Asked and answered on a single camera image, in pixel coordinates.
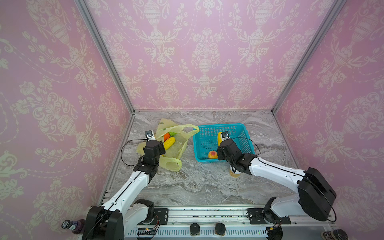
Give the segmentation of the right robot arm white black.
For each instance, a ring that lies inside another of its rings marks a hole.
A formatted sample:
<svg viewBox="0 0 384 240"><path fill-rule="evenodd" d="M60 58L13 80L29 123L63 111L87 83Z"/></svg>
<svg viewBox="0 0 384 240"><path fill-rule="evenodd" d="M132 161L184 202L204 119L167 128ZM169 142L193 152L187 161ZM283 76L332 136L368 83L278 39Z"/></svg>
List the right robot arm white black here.
<svg viewBox="0 0 384 240"><path fill-rule="evenodd" d="M234 174L265 178L294 192L284 198L269 199L263 209L267 222L277 224L282 218L301 215L326 222L330 214L335 214L333 204L337 194L317 169L300 170L274 164L258 155L241 152L232 139L222 141L217 152L218 159L228 162Z"/></svg>

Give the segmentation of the aluminium frame post right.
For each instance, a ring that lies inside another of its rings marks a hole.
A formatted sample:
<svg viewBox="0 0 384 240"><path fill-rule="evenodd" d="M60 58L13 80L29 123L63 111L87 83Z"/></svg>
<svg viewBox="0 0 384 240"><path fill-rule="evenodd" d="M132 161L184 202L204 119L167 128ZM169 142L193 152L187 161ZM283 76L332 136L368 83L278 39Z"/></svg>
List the aluminium frame post right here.
<svg viewBox="0 0 384 240"><path fill-rule="evenodd" d="M346 2L347 2L346 0L333 1L333 3L331 5L330 9L328 10L325 18L323 19L319 28L315 32L313 39L311 40L310 44L306 48L302 58L299 60L299 63L297 64L292 75L290 76L289 80L287 81L287 84L285 85L281 94L279 95L274 107L271 109L271 113L273 116L277 115L277 112L282 107L284 101L286 100L291 89L293 88L296 80L299 78L300 74L303 72L306 65L311 60L313 54L316 52L317 48L319 47L320 43L322 42L322 40L326 36L327 32L331 28L331 25L336 20L337 16L339 15L340 11L342 10L342 8Z"/></svg>

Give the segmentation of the purple bottle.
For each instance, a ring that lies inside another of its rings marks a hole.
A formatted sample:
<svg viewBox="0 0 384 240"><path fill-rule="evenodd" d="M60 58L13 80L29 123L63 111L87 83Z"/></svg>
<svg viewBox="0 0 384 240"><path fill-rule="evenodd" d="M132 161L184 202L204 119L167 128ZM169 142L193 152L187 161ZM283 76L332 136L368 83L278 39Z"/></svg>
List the purple bottle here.
<svg viewBox="0 0 384 240"><path fill-rule="evenodd" d="M85 220L80 219L76 221L64 220L61 225L62 229L72 231L73 234L78 235L84 232Z"/></svg>

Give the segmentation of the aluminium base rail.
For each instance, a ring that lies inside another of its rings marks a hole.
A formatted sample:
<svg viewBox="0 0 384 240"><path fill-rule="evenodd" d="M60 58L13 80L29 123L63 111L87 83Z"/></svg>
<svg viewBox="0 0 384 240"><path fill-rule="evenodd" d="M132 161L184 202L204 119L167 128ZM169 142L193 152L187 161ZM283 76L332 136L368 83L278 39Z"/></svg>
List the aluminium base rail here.
<svg viewBox="0 0 384 240"><path fill-rule="evenodd" d="M160 225L154 236L138 236L138 228L126 234L127 240L266 240L271 237L272 224L263 217L254 217L248 209L262 211L259 205L174 206L168 207L167 224ZM335 230L330 222L320 222L309 216L291 216L290 224L282 224L284 240L319 240L321 233ZM190 225L198 223L200 235L190 235ZM215 225L223 223L226 234L215 234Z"/></svg>

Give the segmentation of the yellow toy corn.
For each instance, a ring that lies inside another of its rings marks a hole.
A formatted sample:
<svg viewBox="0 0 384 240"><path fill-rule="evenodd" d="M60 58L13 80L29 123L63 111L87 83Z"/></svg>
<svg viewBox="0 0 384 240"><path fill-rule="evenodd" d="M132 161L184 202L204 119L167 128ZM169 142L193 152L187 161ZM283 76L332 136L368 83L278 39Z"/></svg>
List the yellow toy corn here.
<svg viewBox="0 0 384 240"><path fill-rule="evenodd" d="M165 150L168 150L170 147L172 147L175 143L176 139L174 137L170 137L167 140L164 141L164 148Z"/></svg>

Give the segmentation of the aluminium frame post left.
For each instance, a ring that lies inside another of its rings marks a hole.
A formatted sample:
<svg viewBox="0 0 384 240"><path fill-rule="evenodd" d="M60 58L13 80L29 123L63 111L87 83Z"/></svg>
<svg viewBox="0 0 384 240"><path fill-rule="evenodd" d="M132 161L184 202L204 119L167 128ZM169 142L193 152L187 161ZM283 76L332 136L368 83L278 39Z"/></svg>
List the aluminium frame post left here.
<svg viewBox="0 0 384 240"><path fill-rule="evenodd" d="M114 81L122 99L125 103L127 109L129 110L131 116L135 114L135 109L133 107L133 104L128 96L128 93L123 85L123 82L119 76L119 73L113 63L112 57L110 53L108 52L107 46L104 43L104 40L102 38L102 34L87 6L86 1L84 0L75 0L75 4L77 5L79 12L81 16L83 17L85 24L91 34L92 39L95 42L95 45L97 49L99 50L101 57L103 58L106 67L108 71L110 72L112 76L112 80Z"/></svg>

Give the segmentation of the yellow toy banana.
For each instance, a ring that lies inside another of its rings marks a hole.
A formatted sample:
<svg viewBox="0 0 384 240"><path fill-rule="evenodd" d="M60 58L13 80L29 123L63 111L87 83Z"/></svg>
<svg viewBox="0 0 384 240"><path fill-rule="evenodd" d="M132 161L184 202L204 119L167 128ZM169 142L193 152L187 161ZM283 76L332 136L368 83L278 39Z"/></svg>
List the yellow toy banana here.
<svg viewBox="0 0 384 240"><path fill-rule="evenodd" d="M218 136L217 136L218 146L220 146L220 145L221 145L221 142L223 141L223 139L222 139L222 133L223 133L223 132L219 132L219 133L218 133Z"/></svg>

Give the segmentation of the black knob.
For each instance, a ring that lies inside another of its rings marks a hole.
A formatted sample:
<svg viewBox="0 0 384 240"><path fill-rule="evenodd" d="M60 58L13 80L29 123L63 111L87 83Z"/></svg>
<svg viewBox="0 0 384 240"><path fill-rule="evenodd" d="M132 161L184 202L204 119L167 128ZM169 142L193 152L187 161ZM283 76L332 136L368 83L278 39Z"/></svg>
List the black knob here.
<svg viewBox="0 0 384 240"><path fill-rule="evenodd" d="M226 226L223 223L217 223L215 225L215 234L218 236L224 236L226 234Z"/></svg>
<svg viewBox="0 0 384 240"><path fill-rule="evenodd" d="M200 225L198 223L192 223L190 225L190 235L191 236L198 236L198 235L200 235L200 232L201 232L201 228L200 228Z"/></svg>

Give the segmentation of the orange toy fruit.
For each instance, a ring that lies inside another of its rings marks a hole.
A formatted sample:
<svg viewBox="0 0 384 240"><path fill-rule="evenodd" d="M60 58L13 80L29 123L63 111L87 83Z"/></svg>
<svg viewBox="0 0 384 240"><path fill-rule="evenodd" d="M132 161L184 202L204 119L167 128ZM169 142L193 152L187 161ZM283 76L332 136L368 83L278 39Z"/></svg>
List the orange toy fruit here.
<svg viewBox="0 0 384 240"><path fill-rule="evenodd" d="M168 140L170 137L171 137L170 133L166 133L166 134L163 136L164 142L165 142L166 140Z"/></svg>

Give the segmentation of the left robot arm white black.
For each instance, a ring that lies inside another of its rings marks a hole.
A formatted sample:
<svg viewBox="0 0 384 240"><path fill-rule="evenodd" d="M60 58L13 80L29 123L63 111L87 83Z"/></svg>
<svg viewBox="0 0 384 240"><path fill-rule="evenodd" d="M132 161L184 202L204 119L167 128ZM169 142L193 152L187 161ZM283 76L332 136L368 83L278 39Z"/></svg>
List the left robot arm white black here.
<svg viewBox="0 0 384 240"><path fill-rule="evenodd" d="M154 203L136 198L156 175L160 156L165 153L162 142L155 139L146 142L144 155L123 187L102 206L89 210L83 240L123 240L139 223L153 221Z"/></svg>

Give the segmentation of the teal plastic basket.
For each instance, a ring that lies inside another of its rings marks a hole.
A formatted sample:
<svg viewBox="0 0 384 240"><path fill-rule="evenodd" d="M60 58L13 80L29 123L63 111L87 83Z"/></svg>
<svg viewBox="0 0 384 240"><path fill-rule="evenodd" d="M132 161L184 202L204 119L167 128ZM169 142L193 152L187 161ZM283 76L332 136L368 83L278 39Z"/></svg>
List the teal plastic basket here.
<svg viewBox="0 0 384 240"><path fill-rule="evenodd" d="M234 139L243 153L255 154L254 144L250 140L248 130L241 123L202 125L198 127L199 132L193 136L193 145L195 158L199 163L220 162L218 159L209 158L209 152L216 151L218 148L217 137L219 132L228 132L229 137Z"/></svg>

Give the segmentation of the black knob left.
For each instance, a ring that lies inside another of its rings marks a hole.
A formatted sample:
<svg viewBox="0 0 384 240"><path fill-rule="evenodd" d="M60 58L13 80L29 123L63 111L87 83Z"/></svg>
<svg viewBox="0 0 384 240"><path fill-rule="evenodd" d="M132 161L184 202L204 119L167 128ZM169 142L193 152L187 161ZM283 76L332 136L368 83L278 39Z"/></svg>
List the black knob left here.
<svg viewBox="0 0 384 240"><path fill-rule="evenodd" d="M200 225L198 223L192 223L190 225L190 235L191 236L198 236L198 235L200 235L200 232L201 232L201 228L200 228Z"/></svg>

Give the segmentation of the black knob right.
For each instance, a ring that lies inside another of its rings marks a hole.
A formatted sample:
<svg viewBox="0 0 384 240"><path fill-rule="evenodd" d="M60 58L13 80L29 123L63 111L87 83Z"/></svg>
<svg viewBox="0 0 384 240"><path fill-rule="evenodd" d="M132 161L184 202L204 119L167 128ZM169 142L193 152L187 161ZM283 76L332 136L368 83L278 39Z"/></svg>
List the black knob right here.
<svg viewBox="0 0 384 240"><path fill-rule="evenodd" d="M218 236L224 236L226 234L226 226L223 223L217 223L215 225L215 234Z"/></svg>

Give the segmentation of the yellow toy fruit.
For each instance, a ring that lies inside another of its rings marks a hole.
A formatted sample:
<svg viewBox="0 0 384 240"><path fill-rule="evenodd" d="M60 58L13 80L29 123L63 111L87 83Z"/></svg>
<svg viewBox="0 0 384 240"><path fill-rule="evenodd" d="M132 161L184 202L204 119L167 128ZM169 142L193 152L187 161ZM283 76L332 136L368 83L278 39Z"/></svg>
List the yellow toy fruit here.
<svg viewBox="0 0 384 240"><path fill-rule="evenodd" d="M209 159L218 159L217 152L216 151L209 151L208 158Z"/></svg>

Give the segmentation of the small white round object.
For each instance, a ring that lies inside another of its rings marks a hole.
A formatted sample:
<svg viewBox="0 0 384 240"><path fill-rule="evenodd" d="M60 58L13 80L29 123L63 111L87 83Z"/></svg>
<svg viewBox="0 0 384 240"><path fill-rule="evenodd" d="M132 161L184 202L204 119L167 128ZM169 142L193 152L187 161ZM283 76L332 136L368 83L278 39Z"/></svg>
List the small white round object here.
<svg viewBox="0 0 384 240"><path fill-rule="evenodd" d="M232 168L229 169L229 174L233 178L238 178L240 176L240 172L233 170Z"/></svg>

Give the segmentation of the aluminium frame post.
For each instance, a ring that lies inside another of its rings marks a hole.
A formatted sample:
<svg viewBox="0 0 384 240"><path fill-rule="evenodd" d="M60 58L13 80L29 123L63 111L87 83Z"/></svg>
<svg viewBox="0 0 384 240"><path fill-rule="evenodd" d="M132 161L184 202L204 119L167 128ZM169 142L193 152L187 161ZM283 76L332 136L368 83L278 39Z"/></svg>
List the aluminium frame post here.
<svg viewBox="0 0 384 240"><path fill-rule="evenodd" d="M331 25L336 20L337 16L339 15L340 11L342 10L342 8L346 2L347 2L346 0L333 1L333 3L331 5L330 9L328 10L325 18L323 19L319 28L315 32L313 39L311 40L310 44L306 48L302 58L299 60L299 63L297 64L292 75L290 76L289 80L287 81L287 84L285 85L281 94L279 95L274 107L271 109L271 113L273 116L277 115L277 112L282 107L284 101L286 100L291 89L293 88L296 80L299 78L300 74L303 72L306 65L311 60L313 54L316 52L317 48L319 47L320 43L322 42L322 40L326 36L327 32L331 28Z"/></svg>
<svg viewBox="0 0 384 240"><path fill-rule="evenodd" d="M123 82L119 76L119 73L113 63L112 57L110 53L108 52L107 46L104 43L104 40L102 38L102 34L87 6L86 1L84 0L75 0L75 4L77 5L79 12L81 16L83 17L85 24L91 34L92 39L95 42L95 45L97 49L99 50L101 57L103 58L106 67L108 71L110 72L112 76L112 80L114 81L122 99L125 103L127 109L129 110L131 116L135 114L135 109L133 107L133 104L128 96L128 93L123 85Z"/></svg>

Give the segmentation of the dark jar bottom right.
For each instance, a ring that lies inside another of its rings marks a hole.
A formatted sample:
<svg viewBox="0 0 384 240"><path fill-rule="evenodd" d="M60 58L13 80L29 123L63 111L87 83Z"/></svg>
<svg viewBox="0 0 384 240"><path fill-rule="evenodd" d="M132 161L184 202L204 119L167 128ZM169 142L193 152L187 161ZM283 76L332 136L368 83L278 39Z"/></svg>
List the dark jar bottom right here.
<svg viewBox="0 0 384 240"><path fill-rule="evenodd" d="M348 240L348 234L342 229L335 229L321 233L322 240Z"/></svg>

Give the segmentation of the yellow-green plastic bag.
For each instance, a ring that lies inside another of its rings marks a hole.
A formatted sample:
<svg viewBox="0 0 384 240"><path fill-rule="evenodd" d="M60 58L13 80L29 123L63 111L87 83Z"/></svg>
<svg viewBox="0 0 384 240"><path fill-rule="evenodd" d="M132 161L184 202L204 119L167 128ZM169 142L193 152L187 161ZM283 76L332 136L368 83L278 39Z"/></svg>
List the yellow-green plastic bag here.
<svg viewBox="0 0 384 240"><path fill-rule="evenodd" d="M169 171L178 172L182 167L181 157L187 148L188 140L199 132L199 127L192 124L178 125L167 119L161 119L157 130L154 132L155 140L164 144L163 136L168 132L177 133L173 136L176 141L172 147L166 150L164 155L160 156L159 166ZM137 147L137 153L144 155L143 148L146 146L146 137L144 142Z"/></svg>

